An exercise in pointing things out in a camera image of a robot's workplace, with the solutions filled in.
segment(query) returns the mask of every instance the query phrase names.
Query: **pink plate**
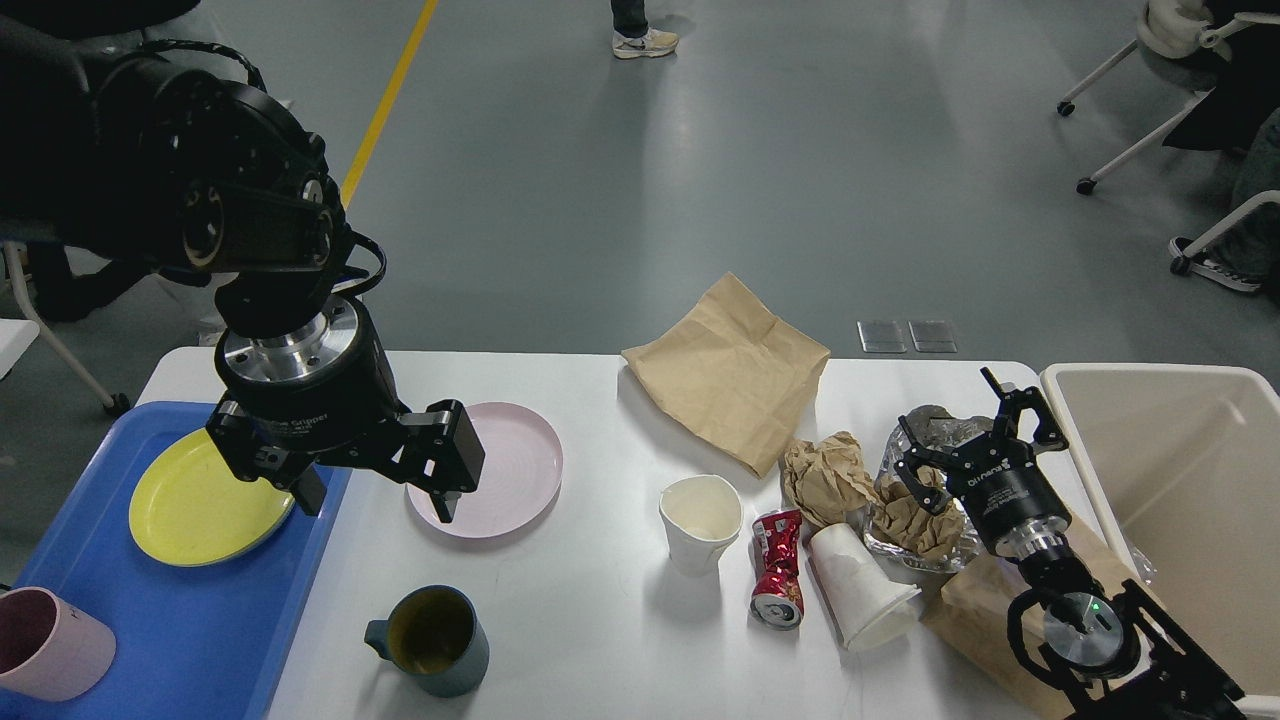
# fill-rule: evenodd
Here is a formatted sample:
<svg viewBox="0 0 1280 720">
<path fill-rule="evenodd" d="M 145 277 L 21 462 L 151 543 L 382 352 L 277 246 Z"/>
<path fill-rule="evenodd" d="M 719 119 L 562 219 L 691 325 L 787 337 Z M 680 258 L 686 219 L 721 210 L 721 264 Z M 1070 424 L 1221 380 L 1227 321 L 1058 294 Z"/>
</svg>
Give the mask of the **pink plate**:
<svg viewBox="0 0 1280 720">
<path fill-rule="evenodd" d="M 434 528 L 460 538 L 492 538 L 538 516 L 559 491 L 564 454 L 541 415 L 511 402 L 467 406 L 484 445 L 480 487 L 458 500 L 452 523 L 435 516 L 430 497 L 404 486 L 413 510 Z"/>
</svg>

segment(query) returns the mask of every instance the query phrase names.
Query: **metal floor plate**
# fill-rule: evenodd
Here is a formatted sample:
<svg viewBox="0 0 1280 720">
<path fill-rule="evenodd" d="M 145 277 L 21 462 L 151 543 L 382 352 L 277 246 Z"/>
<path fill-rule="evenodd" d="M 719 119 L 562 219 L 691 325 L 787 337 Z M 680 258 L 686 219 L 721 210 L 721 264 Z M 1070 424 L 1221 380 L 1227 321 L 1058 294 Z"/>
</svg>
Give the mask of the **metal floor plate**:
<svg viewBox="0 0 1280 720">
<path fill-rule="evenodd" d="M 919 352 L 955 352 L 956 341 L 951 323 L 946 320 L 910 322 L 911 341 Z"/>
<path fill-rule="evenodd" d="M 897 320 L 858 320 L 864 352 L 906 352 L 902 325 Z"/>
</svg>

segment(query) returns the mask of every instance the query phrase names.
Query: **white bin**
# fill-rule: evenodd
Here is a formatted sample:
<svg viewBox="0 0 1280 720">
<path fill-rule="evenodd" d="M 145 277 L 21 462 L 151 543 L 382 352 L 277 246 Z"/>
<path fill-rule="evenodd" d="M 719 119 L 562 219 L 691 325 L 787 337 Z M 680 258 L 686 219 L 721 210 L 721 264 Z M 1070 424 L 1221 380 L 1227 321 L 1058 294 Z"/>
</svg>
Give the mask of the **white bin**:
<svg viewBox="0 0 1280 720">
<path fill-rule="evenodd" d="M 1041 378 L 1107 543 L 1151 560 L 1170 615 L 1245 692 L 1280 696 L 1276 392 L 1252 370 L 1198 365 L 1059 364 Z"/>
</svg>

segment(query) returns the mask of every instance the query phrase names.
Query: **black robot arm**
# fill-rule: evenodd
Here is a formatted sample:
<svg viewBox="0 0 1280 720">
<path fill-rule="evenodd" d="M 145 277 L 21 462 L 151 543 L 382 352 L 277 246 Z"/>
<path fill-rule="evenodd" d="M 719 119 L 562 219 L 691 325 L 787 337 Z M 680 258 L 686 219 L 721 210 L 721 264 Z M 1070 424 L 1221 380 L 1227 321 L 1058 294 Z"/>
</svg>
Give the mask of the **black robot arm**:
<svg viewBox="0 0 1280 720">
<path fill-rule="evenodd" d="M 461 402 L 425 413 L 401 402 L 358 297 L 385 259 L 347 223 L 324 141 L 247 61 L 250 85 L 147 51 L 173 47 L 238 56 L 191 42 L 81 55 L 0 15 L 10 161 L 0 215 L 50 222 L 61 242 L 104 258 L 238 273 L 216 293 L 228 331 L 214 361 L 227 395 L 207 423 L 232 471 L 316 514 L 324 486 L 312 462 L 369 468 L 429 492 L 451 521 L 460 493 L 479 484 L 484 448 Z M 347 265 L 356 247 L 381 268 L 335 292 L 357 274 Z"/>
<path fill-rule="evenodd" d="M 899 418 L 910 446 L 893 469 L 929 512 L 959 500 L 987 551 L 1018 566 L 1029 585 L 1007 614 L 1006 639 L 1018 662 L 1062 691 L 1076 710 L 1073 717 L 1243 719 L 1231 703 L 1243 697 L 1240 688 L 1138 584 L 1126 582 L 1107 600 L 1071 550 L 1065 536 L 1071 515 L 1036 462 L 1039 452 L 1068 445 L 1039 388 L 1001 386 L 987 368 L 982 375 L 1000 398 L 992 429 L 959 447 L 929 448 Z M 1029 443 L 1018 437 L 1028 410 L 1038 419 Z M 946 492 L 919 480 L 924 465 L 946 474 Z M 1023 615 L 1036 606 L 1044 609 L 1043 665 L 1023 641 Z M 1151 646 L 1149 669 L 1102 697 L 1091 696 L 1094 682 L 1138 667 L 1139 632 Z"/>
</svg>

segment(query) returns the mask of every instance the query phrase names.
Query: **chair leg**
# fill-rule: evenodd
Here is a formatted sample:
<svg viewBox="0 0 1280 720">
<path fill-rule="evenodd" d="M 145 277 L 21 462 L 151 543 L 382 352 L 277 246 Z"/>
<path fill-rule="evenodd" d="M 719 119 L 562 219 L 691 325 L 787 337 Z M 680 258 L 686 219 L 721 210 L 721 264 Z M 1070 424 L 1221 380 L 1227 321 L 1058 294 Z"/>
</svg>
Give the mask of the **chair leg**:
<svg viewBox="0 0 1280 720">
<path fill-rule="evenodd" d="M 49 329 L 49 325 L 40 319 L 40 314 L 36 313 L 35 305 L 31 302 L 31 296 L 27 293 L 27 279 L 22 274 L 22 259 L 18 256 L 18 243 L 12 241 L 4 242 L 4 258 L 9 266 L 9 282 L 13 287 L 13 297 L 18 302 L 18 309 L 28 320 L 36 323 L 40 327 L 40 337 L 54 348 L 54 352 L 67 363 L 67 366 L 72 369 L 79 379 L 84 380 L 90 391 L 97 396 L 99 401 L 102 402 L 102 409 L 106 410 L 108 415 L 118 418 L 129 409 L 129 398 L 124 393 L 111 395 L 106 392 L 97 379 L 84 369 L 84 365 L 76 359 L 76 355 L 63 345 L 63 341 L 58 340 L 54 331 Z"/>
<path fill-rule="evenodd" d="M 1183 254 L 1180 258 L 1174 258 L 1174 263 L 1172 265 L 1170 265 L 1170 270 L 1172 270 L 1172 273 L 1178 275 L 1187 274 L 1187 270 L 1190 268 L 1189 260 L 1192 258 L 1208 250 L 1210 246 L 1221 240 L 1222 236 L 1226 234 L 1226 231 L 1234 227 L 1235 223 L 1239 223 L 1245 218 L 1245 215 L 1253 213 L 1258 208 L 1267 204 L 1280 205 L 1280 190 L 1267 190 L 1265 192 L 1260 192 L 1253 197 L 1242 202 L 1239 208 L 1231 210 L 1231 213 L 1228 214 L 1225 218 L 1213 223 L 1213 227 L 1204 231 L 1203 234 L 1197 237 L 1194 241 L 1192 241 L 1190 245 L 1183 249 Z"/>
<path fill-rule="evenodd" d="M 1134 142 L 1132 146 L 1129 146 L 1128 150 L 1116 155 L 1110 163 L 1094 170 L 1093 174 L 1091 174 L 1089 177 L 1080 178 L 1079 181 L 1076 181 L 1075 191 L 1079 192 L 1080 195 L 1092 195 L 1093 186 L 1098 184 L 1098 181 L 1110 176 L 1120 165 L 1124 165 L 1129 160 L 1133 160 L 1134 155 L 1142 152 L 1147 147 L 1151 147 L 1152 145 L 1156 145 L 1157 142 L 1164 140 L 1165 136 L 1167 136 L 1170 132 L 1174 131 L 1175 127 L 1178 127 L 1178 123 L 1183 122 L 1183 118 L 1189 115 L 1192 110 L 1196 109 L 1196 105 L 1199 105 L 1201 100 L 1202 100 L 1201 97 L 1192 100 L 1190 102 L 1187 104 L 1185 108 L 1179 110 L 1176 115 L 1169 118 L 1167 120 L 1161 123 L 1160 127 L 1147 133 L 1147 137 L 1143 137 L 1138 142 Z"/>
<path fill-rule="evenodd" d="M 1107 70 L 1119 65 L 1120 60 L 1128 58 L 1129 54 L 1132 54 L 1137 49 L 1138 49 L 1138 38 L 1130 40 L 1128 45 L 1117 50 L 1115 55 L 1107 58 L 1105 63 L 1098 65 L 1098 69 L 1085 76 L 1084 79 L 1082 79 L 1075 87 L 1068 90 L 1066 95 L 1064 95 L 1062 99 L 1059 100 L 1057 102 L 1057 114 L 1062 115 L 1064 118 L 1070 115 L 1071 111 L 1075 110 L 1075 104 L 1073 104 L 1071 100 L 1075 100 L 1078 95 L 1088 90 L 1089 86 L 1097 82 L 1100 77 L 1107 74 Z"/>
</svg>

